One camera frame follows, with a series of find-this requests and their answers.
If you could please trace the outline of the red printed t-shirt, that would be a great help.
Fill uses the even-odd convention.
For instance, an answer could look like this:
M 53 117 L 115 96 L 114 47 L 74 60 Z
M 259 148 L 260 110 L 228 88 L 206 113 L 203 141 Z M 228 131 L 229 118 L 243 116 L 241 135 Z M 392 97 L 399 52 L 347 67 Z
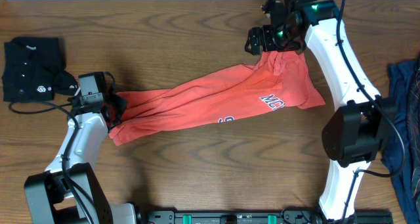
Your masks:
M 324 105 L 304 55 L 265 52 L 255 65 L 239 64 L 172 89 L 125 91 L 122 123 L 109 136 L 123 145 L 161 131 L 188 129 L 266 114 L 284 107 Z

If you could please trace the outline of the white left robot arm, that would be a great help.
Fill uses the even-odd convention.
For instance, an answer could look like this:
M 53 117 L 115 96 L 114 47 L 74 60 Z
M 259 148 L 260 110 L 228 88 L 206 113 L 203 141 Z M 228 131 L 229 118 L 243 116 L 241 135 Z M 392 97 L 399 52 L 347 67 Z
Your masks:
M 24 184 L 34 223 L 136 223 L 134 206 L 109 204 L 94 173 L 108 134 L 103 106 L 102 93 L 80 94 L 72 101 L 59 153 Z

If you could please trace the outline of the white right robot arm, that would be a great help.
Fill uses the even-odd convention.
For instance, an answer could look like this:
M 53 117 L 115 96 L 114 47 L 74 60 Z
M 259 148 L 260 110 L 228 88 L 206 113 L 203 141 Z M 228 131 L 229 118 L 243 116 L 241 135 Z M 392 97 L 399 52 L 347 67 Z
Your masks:
M 329 171 L 311 223 L 391 223 L 390 212 L 359 212 L 354 201 L 363 175 L 391 132 L 396 104 L 368 80 L 350 43 L 343 7 L 333 0 L 267 0 L 270 23 L 250 29 L 252 55 L 310 49 L 325 76 L 335 112 L 322 130 Z

